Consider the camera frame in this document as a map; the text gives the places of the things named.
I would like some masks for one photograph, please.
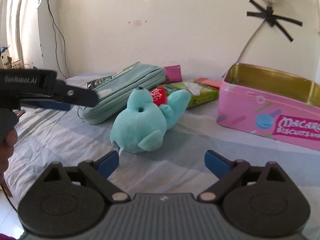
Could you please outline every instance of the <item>green box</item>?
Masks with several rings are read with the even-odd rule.
[[[191,93],[191,100],[187,108],[217,100],[219,97],[219,90],[195,82],[178,82],[159,85],[158,87],[165,89],[166,96],[181,89],[188,90]]]

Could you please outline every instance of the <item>silver screw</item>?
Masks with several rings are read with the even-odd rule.
[[[124,192],[116,192],[111,197],[114,201],[124,201],[128,198],[128,195]]]
[[[75,92],[74,92],[73,90],[69,90],[69,91],[67,92],[67,95],[68,95],[68,96],[72,96],[74,93],[75,93]]]
[[[212,193],[212,192],[204,192],[204,193],[201,193],[200,195],[200,198],[203,200],[203,201],[212,201],[216,198],[217,196],[215,195],[215,193]]]

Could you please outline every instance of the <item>white tag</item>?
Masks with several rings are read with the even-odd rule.
[[[106,97],[108,94],[110,94],[112,91],[111,88],[108,88],[108,89],[105,89],[105,90],[101,90],[101,91],[98,91],[97,94],[99,96],[99,98],[104,98]]]

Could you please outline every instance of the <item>teal stuffed animal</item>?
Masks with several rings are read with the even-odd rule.
[[[167,104],[157,106],[148,90],[137,87],[128,98],[127,108],[114,121],[111,142],[133,153],[158,149],[190,99],[188,91],[179,90],[167,98]]]

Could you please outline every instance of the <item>floor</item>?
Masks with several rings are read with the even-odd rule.
[[[19,239],[23,233],[18,215],[10,206],[2,190],[0,190],[0,233],[15,239]]]

